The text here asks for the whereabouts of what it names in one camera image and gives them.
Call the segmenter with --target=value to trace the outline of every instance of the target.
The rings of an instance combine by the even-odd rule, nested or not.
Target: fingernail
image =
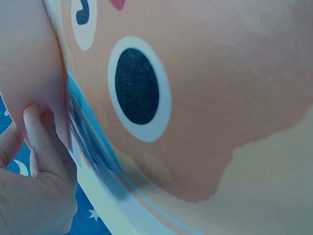
[[[24,110],[24,122],[26,129],[28,129],[32,122],[32,117],[39,117],[39,105],[38,103],[32,103]]]

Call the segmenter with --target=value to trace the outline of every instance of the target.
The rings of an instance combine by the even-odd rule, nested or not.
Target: finger
[[[64,146],[62,141],[59,139],[54,122],[54,115],[51,111],[45,112],[41,116],[42,123],[46,128],[47,132],[50,135],[50,138],[55,146],[56,151],[58,152],[64,167],[66,169],[68,178],[70,179],[71,186],[74,191],[76,191],[77,186],[77,167],[76,164],[69,154],[67,148]]]
[[[62,160],[41,122],[37,104],[32,104],[25,109],[24,122],[29,142],[36,156],[38,171],[49,172],[68,180]]]
[[[65,222],[63,225],[60,226],[60,233],[61,234],[67,234],[69,233],[70,229],[72,228],[73,218],[69,221]]]
[[[30,151],[30,155],[29,155],[29,169],[30,169],[31,176],[36,177],[39,174],[36,156],[33,150]]]
[[[23,137],[12,122],[0,135],[0,168],[6,168],[23,144]]]

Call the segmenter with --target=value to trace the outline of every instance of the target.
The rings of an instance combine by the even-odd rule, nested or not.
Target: peach colored vinyl
[[[60,50],[41,0],[5,0],[0,7],[0,92],[22,131],[24,108],[52,110],[57,133],[69,147]]]
[[[73,19],[80,2],[89,3],[83,26]],[[62,3],[66,53],[74,61],[68,69],[144,195],[203,233],[309,229],[312,1]],[[116,102],[116,67],[128,48],[145,53],[155,70],[155,123],[133,125]]]

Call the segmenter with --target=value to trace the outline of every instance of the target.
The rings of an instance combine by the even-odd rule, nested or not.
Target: cartoon face
[[[298,154],[291,169],[310,176],[313,149],[292,150],[313,122],[312,18],[299,17],[312,4],[265,2],[63,2],[75,79],[123,173],[200,231],[230,198],[234,211],[241,196],[279,204],[300,181],[278,176]]]

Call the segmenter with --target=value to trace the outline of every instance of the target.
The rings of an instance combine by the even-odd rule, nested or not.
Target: cream colored patch
[[[186,203],[154,185],[114,146],[123,171],[137,172],[140,190],[180,222],[205,234],[311,232],[313,217],[313,108],[290,130],[248,143],[233,152],[216,194]]]
[[[274,39],[292,23],[292,0],[237,0],[239,12],[250,30]]]
[[[147,151],[143,152],[143,161],[148,168],[148,170],[159,180],[170,184],[172,182],[172,175],[164,163],[150,154]]]

